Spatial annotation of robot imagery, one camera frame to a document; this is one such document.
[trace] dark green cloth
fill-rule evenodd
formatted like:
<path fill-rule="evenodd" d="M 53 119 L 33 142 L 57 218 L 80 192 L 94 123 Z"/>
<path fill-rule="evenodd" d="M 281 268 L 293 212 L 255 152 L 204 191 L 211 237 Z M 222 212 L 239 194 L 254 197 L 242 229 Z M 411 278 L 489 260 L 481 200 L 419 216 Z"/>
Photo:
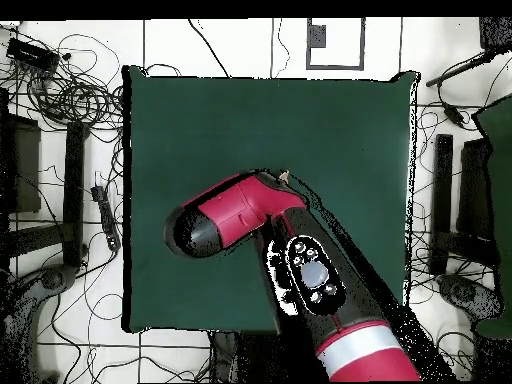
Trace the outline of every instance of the dark green cloth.
<path fill-rule="evenodd" d="M 248 168 L 305 181 L 402 302 L 416 74 L 387 83 L 130 75 L 133 331 L 274 331 L 252 242 L 194 260 L 162 237 L 171 210 Z"/>
<path fill-rule="evenodd" d="M 480 322 L 476 331 L 489 338 L 512 338 L 512 96 L 478 112 L 476 119 L 492 146 L 487 167 L 500 254 L 495 285 L 504 304 L 499 318 Z"/>

